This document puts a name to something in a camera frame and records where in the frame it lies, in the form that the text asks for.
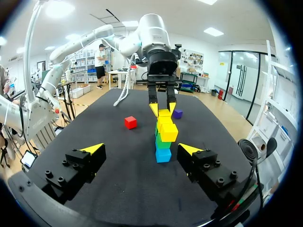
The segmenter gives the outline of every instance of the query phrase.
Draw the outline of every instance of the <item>wooden floor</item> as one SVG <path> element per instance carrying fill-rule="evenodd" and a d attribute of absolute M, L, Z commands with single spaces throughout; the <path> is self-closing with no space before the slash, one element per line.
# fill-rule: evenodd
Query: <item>wooden floor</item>
<path fill-rule="evenodd" d="M 135 85 L 135 89 L 138 90 L 147 90 L 145 85 Z M 91 91 L 78 99 L 74 99 L 76 115 L 79 115 L 87 107 L 81 105 L 89 106 L 95 102 L 98 98 L 104 95 L 109 91 L 109 86 L 105 85 L 103 89 L 97 89 L 96 83 L 91 83 Z M 180 92 L 183 95 L 196 96 L 202 103 L 204 103 L 207 108 L 213 112 L 213 114 L 219 119 L 219 121 L 225 126 L 228 132 L 232 135 L 235 141 L 246 138 L 249 131 L 251 130 L 251 125 L 246 121 L 237 111 L 235 111 L 231 106 L 225 103 L 222 100 L 219 100 L 217 97 L 211 96 L 211 94 L 205 93 L 188 93 Z M 61 104 L 62 110 L 66 112 L 65 105 Z M 60 116 L 56 122 L 59 126 L 64 126 L 64 120 Z M 26 145 L 23 145 L 20 148 L 21 153 L 23 154 L 27 149 Z M 5 166 L 4 168 L 4 178 L 8 179 L 12 174 L 19 172 L 21 170 L 20 155 L 17 154 L 14 161 L 9 161 L 10 168 Z M 0 174 L 3 172 L 3 168 L 0 167 Z"/>

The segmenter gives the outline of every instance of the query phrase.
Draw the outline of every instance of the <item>red fire extinguisher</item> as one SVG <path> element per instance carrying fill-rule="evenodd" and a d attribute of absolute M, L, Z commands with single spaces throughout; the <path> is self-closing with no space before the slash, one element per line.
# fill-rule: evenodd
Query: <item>red fire extinguisher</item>
<path fill-rule="evenodd" d="M 222 95 L 223 95 L 223 89 L 220 89 L 218 99 L 222 99 Z"/>

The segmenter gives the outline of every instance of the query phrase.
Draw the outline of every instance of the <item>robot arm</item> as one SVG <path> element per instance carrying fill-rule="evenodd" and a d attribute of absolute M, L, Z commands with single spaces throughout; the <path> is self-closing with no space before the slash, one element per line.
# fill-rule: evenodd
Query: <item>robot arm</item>
<path fill-rule="evenodd" d="M 53 68 L 47 73 L 37 98 L 28 104 L 23 111 L 24 129 L 27 140 L 33 138 L 55 117 L 55 107 L 60 106 L 53 98 L 56 86 L 61 81 L 62 74 L 70 65 L 67 56 L 82 50 L 97 39 L 102 39 L 123 56 L 130 59 L 136 53 L 141 66 L 148 68 L 149 103 L 158 116 L 158 102 L 156 83 L 165 83 L 168 93 L 168 109 L 170 103 L 176 101 L 174 97 L 173 72 L 177 68 L 177 59 L 171 52 L 169 36 L 164 22 L 159 15 L 147 14 L 140 19 L 137 30 L 128 37 L 115 35 L 111 25 L 101 26 L 91 33 L 82 35 L 78 40 L 57 48 L 50 55 Z M 17 131 L 22 130 L 18 106 L 8 100 L 0 99 L 0 122 L 6 123 Z"/>

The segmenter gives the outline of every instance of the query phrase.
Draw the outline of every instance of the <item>black mat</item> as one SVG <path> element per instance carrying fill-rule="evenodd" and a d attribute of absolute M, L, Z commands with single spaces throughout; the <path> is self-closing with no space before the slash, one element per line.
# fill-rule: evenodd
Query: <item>black mat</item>
<path fill-rule="evenodd" d="M 47 169 L 54 156 L 101 142 L 107 160 L 91 184 L 85 184 L 65 205 L 92 218 L 134 225 L 196 226 L 210 219 L 216 204 L 197 184 L 192 184 L 176 160 L 178 143 L 210 148 L 223 165 L 247 177 L 250 165 L 238 145 L 208 108 L 196 97 L 177 95 L 182 119 L 173 119 L 179 134 L 171 146 L 169 163 L 157 164 L 154 129 L 156 117 L 146 91 L 130 90 L 117 107 L 121 90 L 111 90 L 67 126 L 32 167 Z M 158 93 L 160 108 L 166 94 Z M 124 118 L 133 116 L 138 127 L 128 130 Z"/>

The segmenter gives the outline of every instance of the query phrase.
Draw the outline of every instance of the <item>floor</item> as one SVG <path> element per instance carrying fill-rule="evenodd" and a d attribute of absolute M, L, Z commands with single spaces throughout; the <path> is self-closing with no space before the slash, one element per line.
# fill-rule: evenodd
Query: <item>floor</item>
<path fill-rule="evenodd" d="M 240 115 L 242 115 L 244 118 L 246 118 L 248 111 L 250 110 L 250 106 L 251 106 L 251 102 L 244 100 L 244 99 L 239 99 L 236 98 L 235 96 L 231 96 L 229 94 L 227 94 L 225 101 L 232 106 Z M 254 122 L 257 119 L 257 115 L 260 111 L 261 106 L 254 103 L 254 105 L 252 106 L 250 115 L 248 117 L 248 120 L 254 124 Z"/>
<path fill-rule="evenodd" d="M 135 89 L 147 90 L 145 85 L 135 85 Z M 95 102 L 99 97 L 104 95 L 109 91 L 109 86 L 105 85 L 103 89 L 97 89 L 96 83 L 91 83 L 91 91 L 78 99 L 74 99 L 76 116 L 82 113 L 87 106 Z M 197 97 L 206 107 L 213 112 L 213 114 L 219 119 L 219 121 L 224 125 L 227 131 L 232 135 L 234 140 L 238 142 L 240 139 L 246 138 L 252 126 L 248 121 L 245 120 L 235 109 L 233 109 L 226 102 L 219 100 L 217 97 L 211 96 L 211 94 L 205 93 L 188 93 L 180 92 L 179 94 L 195 96 Z M 61 107 L 64 112 L 66 112 L 65 105 L 61 101 Z M 64 126 L 64 120 L 60 116 L 56 122 L 59 126 Z M 20 152 L 24 154 L 27 146 L 23 145 L 20 148 Z M 8 179 L 12 174 L 19 172 L 21 170 L 20 154 L 17 154 L 14 161 L 9 161 L 10 168 L 5 166 L 4 170 L 0 167 L 0 174 L 4 171 L 4 178 Z"/>

